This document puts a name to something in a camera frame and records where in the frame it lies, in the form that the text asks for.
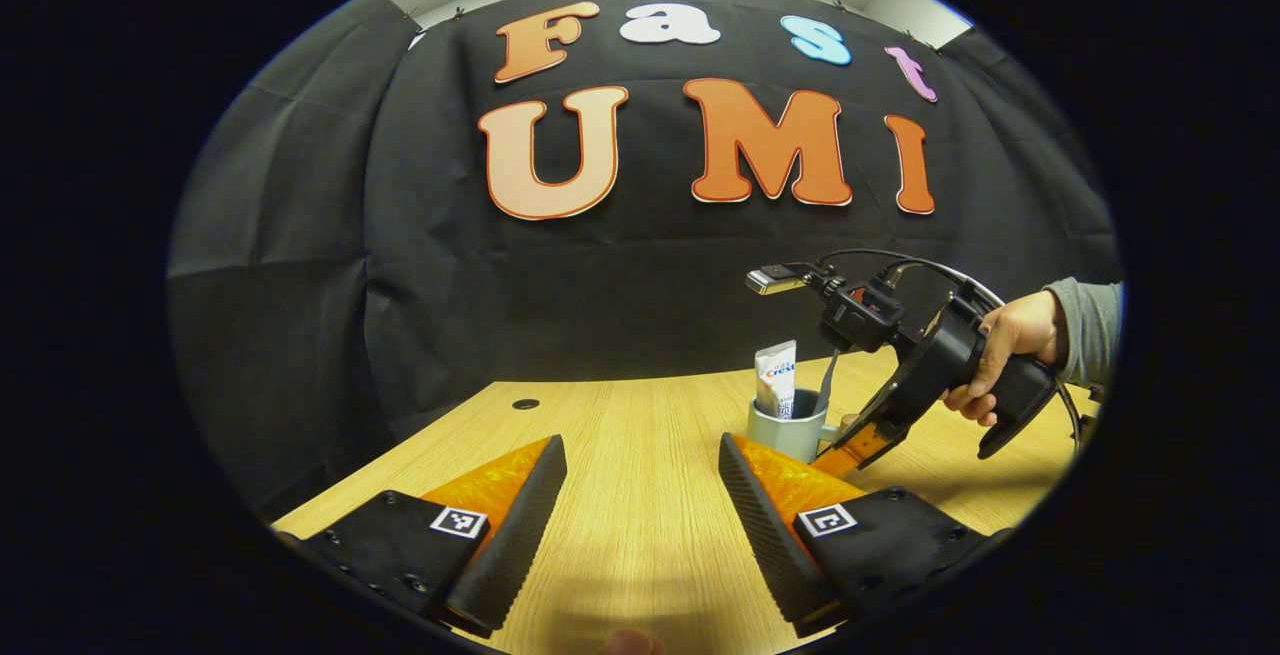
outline black fabric backdrop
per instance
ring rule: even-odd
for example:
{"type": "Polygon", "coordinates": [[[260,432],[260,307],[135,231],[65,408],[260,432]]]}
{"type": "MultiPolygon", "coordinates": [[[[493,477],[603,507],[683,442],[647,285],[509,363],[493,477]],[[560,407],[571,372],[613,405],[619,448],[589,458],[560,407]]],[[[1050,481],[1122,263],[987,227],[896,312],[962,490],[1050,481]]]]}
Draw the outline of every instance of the black fabric backdrop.
{"type": "MultiPolygon", "coordinates": [[[[979,32],[933,52],[812,0],[591,0],[549,70],[494,84],[500,26],[580,0],[506,0],[431,27],[387,0],[353,0],[255,78],[211,134],[177,219],[169,269],[179,376],[210,445],[250,505],[275,518],[494,380],[605,380],[750,367],[763,345],[828,351],[819,303],[759,298],[745,272],[867,246],[940,260],[1005,299],[1044,281],[1121,276],[1098,178],[1051,99],[979,32]],[[627,9],[686,3],[717,43],[631,43],[627,9]],[[854,61],[805,58],[778,20],[844,35],[854,61]],[[883,52],[919,61],[928,104],[883,52]],[[748,86],[777,119],[795,90],[837,99],[846,207],[753,187],[700,203],[701,111],[686,81],[748,86]],[[557,221],[500,212],[476,122],[540,100],[541,180],[579,168],[562,100],[622,84],[618,173],[596,207],[557,221]],[[931,216],[901,212],[886,114],[924,143],[931,216]]],[[[749,177],[745,159],[742,171],[749,177]]],[[[882,258],[840,262],[867,275],[882,258]]],[[[902,278],[913,322],[946,283],[902,278]]]]}

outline blue letter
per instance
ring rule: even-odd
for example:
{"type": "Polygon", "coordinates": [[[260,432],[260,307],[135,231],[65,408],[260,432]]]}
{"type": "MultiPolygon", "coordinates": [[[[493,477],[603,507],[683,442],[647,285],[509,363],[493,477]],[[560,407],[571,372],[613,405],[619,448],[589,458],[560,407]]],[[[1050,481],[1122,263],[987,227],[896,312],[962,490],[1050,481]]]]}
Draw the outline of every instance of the blue letter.
{"type": "Polygon", "coordinates": [[[796,14],[788,14],[782,18],[782,27],[795,37],[791,38],[791,45],[796,46],[796,50],[804,52],[806,58],[813,58],[815,61],[827,61],[833,64],[849,64],[852,61],[852,55],[849,54],[842,43],[845,41],[836,28],[828,26],[826,22],[809,20],[808,17],[796,17],[796,14]]]}

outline black border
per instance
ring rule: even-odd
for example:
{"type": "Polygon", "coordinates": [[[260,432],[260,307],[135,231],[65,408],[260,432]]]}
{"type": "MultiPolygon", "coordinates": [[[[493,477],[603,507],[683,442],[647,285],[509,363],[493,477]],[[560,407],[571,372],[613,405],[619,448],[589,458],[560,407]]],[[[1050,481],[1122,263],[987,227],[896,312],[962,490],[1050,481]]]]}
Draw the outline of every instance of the black border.
{"type": "MultiPolygon", "coordinates": [[[[252,74],[347,0],[8,1],[29,35],[18,118],[50,134],[24,137],[33,157],[15,162],[37,193],[12,265],[31,296],[13,330],[31,356],[13,367],[36,390],[10,409],[13,462],[32,459],[10,476],[19,641],[444,651],[283,556],[209,459],[168,358],[163,266],[183,178],[252,74]]],[[[1239,258],[1271,221],[1228,146],[1266,143],[1274,119],[1244,64],[1266,61],[1267,20],[1249,6],[1267,1],[947,0],[1055,93],[1102,171],[1129,272],[1120,384],[1033,523],[849,651],[1233,650],[1265,622],[1233,567],[1262,548],[1265,507],[1240,495],[1261,482],[1248,458],[1263,417],[1229,403],[1262,377],[1249,335],[1263,311],[1221,275],[1268,266],[1239,258]]]]}

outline peach letter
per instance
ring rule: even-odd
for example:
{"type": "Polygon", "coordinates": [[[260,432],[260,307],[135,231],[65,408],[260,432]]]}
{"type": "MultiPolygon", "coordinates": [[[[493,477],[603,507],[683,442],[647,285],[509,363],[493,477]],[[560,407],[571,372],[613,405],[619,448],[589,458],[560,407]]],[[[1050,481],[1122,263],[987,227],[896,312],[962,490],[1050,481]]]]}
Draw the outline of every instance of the peach letter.
{"type": "Polygon", "coordinates": [[[502,212],[521,219],[570,217],[604,200],[618,175],[617,109],[626,87],[605,86],[568,93],[564,109],[577,113],[582,164],[567,182],[549,184],[534,171],[534,123],[547,105],[531,100],[485,113],[489,136],[489,196],[502,212]]]}
{"type": "Polygon", "coordinates": [[[840,161],[836,116],[840,104],[828,95],[797,90],[777,125],[746,86],[708,77],[690,81],[685,93],[703,107],[707,169],[694,182],[694,198],[705,203],[736,203],[751,194],[751,182],[737,169],[741,150],[764,194],[777,200],[800,157],[800,177],[791,194],[801,203],[847,205],[854,193],[840,161]]]}
{"type": "Polygon", "coordinates": [[[884,116],[897,143],[897,162],[902,185],[897,191],[897,207],[902,212],[927,216],[933,212],[933,194],[929,194],[929,177],[924,173],[924,128],[905,116],[884,116]]]}
{"type": "Polygon", "coordinates": [[[568,55],[564,50],[552,50],[552,40],[559,40],[562,45],[572,43],[582,33],[582,23],[577,18],[599,13],[600,5],[595,3],[573,3],[499,27],[498,35],[507,37],[507,63],[493,81],[511,82],[557,67],[568,55]],[[548,27],[549,20],[556,20],[556,26],[548,27]]]}

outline mug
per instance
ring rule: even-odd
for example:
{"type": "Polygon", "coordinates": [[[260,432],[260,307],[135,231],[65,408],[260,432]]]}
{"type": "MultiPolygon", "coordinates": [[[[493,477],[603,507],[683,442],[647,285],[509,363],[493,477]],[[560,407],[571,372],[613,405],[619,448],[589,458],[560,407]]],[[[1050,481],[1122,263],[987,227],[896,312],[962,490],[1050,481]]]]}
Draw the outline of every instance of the mug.
{"type": "Polygon", "coordinates": [[[746,413],[746,438],[801,463],[813,463],[818,457],[818,441],[831,443],[840,435],[838,426],[826,423],[827,406],[823,406],[820,413],[813,412],[817,404],[817,391],[797,388],[791,408],[792,418],[783,421],[762,413],[755,406],[755,397],[751,397],[746,413]]]}

